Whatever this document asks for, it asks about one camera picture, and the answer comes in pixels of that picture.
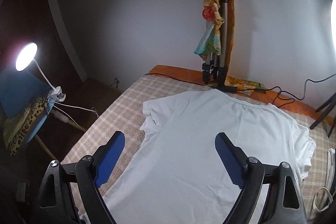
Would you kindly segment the colourful floral scarf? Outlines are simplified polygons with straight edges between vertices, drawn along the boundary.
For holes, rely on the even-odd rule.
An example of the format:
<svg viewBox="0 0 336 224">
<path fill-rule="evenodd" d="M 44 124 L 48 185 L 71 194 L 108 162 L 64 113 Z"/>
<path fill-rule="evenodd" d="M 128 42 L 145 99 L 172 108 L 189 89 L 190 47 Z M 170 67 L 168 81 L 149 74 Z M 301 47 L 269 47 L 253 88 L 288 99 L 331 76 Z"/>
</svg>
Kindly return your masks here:
<svg viewBox="0 0 336 224">
<path fill-rule="evenodd" d="M 202 36 L 194 53 L 206 61 L 206 56 L 209 53 L 221 54 L 221 38 L 220 27 L 224 23 L 223 17 L 219 14 L 220 3 L 219 0 L 203 0 L 202 17 L 206 21 L 206 31 Z M 235 30 L 235 3 L 234 0 L 228 1 L 228 33 L 227 33 L 227 46 L 225 56 L 225 67 L 229 69 L 231 62 L 231 53 L 234 47 L 234 30 Z M 217 81 L 211 77 L 210 85 L 217 88 Z M 230 93 L 243 93 L 250 95 L 253 92 L 265 93 L 266 88 L 263 84 L 236 79 L 229 77 L 228 72 L 225 80 L 225 85 L 230 87 Z"/>
</svg>

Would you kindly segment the blue chair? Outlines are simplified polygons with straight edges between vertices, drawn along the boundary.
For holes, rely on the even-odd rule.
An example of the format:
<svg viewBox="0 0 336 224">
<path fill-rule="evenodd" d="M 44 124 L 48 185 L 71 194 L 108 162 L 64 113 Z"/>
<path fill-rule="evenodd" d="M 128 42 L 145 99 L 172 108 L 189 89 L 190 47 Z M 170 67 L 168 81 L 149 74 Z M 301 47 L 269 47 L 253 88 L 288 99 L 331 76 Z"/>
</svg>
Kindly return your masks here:
<svg viewBox="0 0 336 224">
<path fill-rule="evenodd" d="M 51 88 L 47 83 L 39 80 L 29 71 L 18 72 L 10 68 L 1 71 L 1 136 L 3 137 L 4 124 L 8 118 L 13 118 L 19 114 L 33 98 L 47 98 L 50 91 Z M 35 136 L 50 110 L 51 105 L 47 98 L 46 114 L 43 114 L 42 118 L 38 120 L 37 125 L 33 127 L 32 133 L 28 135 L 23 145 Z"/>
</svg>

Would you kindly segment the folded silver tripod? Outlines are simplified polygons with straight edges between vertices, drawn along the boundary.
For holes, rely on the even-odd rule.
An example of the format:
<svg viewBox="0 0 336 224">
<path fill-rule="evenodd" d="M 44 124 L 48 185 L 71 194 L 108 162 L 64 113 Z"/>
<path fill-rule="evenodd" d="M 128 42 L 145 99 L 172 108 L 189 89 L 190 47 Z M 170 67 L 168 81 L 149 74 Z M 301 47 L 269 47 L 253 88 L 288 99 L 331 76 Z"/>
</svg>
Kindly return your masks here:
<svg viewBox="0 0 336 224">
<path fill-rule="evenodd" d="M 220 27 L 221 53 L 209 53 L 206 61 L 202 64 L 202 81 L 209 84 L 211 77 L 217 81 L 217 89 L 222 92 L 230 92 L 230 87 L 225 85 L 228 69 L 225 67 L 225 56 L 228 33 L 228 1 L 219 0 L 219 14 L 223 17 L 224 23 Z"/>
</svg>

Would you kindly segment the white t-shirt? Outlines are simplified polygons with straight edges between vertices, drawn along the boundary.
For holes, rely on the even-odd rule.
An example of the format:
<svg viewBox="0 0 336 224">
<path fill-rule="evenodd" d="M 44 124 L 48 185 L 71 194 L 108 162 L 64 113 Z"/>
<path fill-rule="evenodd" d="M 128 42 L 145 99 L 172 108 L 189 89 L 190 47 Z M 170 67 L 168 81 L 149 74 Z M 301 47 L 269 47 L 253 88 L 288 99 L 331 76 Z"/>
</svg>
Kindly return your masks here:
<svg viewBox="0 0 336 224">
<path fill-rule="evenodd" d="M 104 196 L 117 223 L 222 223 L 239 195 L 215 149 L 224 132 L 264 164 L 309 172 L 316 147 L 307 127 L 273 105 L 218 90 L 188 91 L 143 103 L 139 150 Z"/>
</svg>

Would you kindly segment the plaid beige bed blanket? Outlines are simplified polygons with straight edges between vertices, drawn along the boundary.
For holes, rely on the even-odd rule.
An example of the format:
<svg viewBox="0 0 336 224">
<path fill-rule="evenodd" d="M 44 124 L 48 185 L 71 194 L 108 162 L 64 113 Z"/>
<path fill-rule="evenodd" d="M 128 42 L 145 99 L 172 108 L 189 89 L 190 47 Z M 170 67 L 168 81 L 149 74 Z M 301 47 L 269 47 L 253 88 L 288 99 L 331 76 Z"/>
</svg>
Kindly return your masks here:
<svg viewBox="0 0 336 224">
<path fill-rule="evenodd" d="M 90 126 L 66 155 L 64 163 L 78 161 L 82 156 L 93 153 L 98 146 L 105 144 L 115 131 L 123 132 L 126 138 L 125 149 L 108 182 L 100 188 L 101 194 L 105 194 L 124 172 L 143 141 L 144 133 L 140 129 L 145 120 L 142 113 L 143 102 L 186 91 L 206 90 L 209 90 L 206 86 L 184 83 L 170 78 L 154 75 L 141 77 Z M 315 193 L 325 184 L 327 151 L 335 148 L 335 135 L 327 137 L 329 129 L 329 125 L 322 123 L 309 131 L 309 136 L 315 141 L 316 147 L 308 177 L 301 184 L 301 193 L 307 213 L 311 211 Z"/>
</svg>

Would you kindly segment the leopard print cloth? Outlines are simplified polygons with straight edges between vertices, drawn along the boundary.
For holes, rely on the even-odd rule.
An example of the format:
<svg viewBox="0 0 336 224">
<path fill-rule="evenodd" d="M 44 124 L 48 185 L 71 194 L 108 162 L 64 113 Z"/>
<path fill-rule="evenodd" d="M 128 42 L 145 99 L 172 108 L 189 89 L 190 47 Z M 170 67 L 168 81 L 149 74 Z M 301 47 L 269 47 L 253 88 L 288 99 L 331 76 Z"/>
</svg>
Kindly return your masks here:
<svg viewBox="0 0 336 224">
<path fill-rule="evenodd" d="M 46 114 L 47 98 L 35 97 L 15 117 L 8 118 L 3 128 L 3 141 L 6 150 L 15 156 L 24 141 L 33 131 L 33 127 Z"/>
</svg>

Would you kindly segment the white clip desk lamp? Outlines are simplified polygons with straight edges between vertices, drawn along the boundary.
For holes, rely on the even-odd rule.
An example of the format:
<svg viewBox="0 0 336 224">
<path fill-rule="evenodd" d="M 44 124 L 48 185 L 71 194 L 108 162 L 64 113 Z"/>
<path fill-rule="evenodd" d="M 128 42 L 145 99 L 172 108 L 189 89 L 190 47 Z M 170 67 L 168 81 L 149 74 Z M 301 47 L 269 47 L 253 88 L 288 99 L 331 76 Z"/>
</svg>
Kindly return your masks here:
<svg viewBox="0 0 336 224">
<path fill-rule="evenodd" d="M 43 73 L 41 67 L 35 59 L 35 56 L 38 51 L 38 45 L 35 42 L 27 43 L 22 49 L 19 51 L 17 55 L 17 59 L 15 61 L 15 69 L 18 72 L 24 71 L 31 63 L 34 63 L 37 66 L 37 69 L 45 79 L 46 83 L 51 88 L 49 92 L 49 98 L 52 98 L 55 102 L 64 102 L 66 98 L 66 94 L 63 93 L 62 88 L 60 86 L 53 86 L 46 75 Z"/>
</svg>

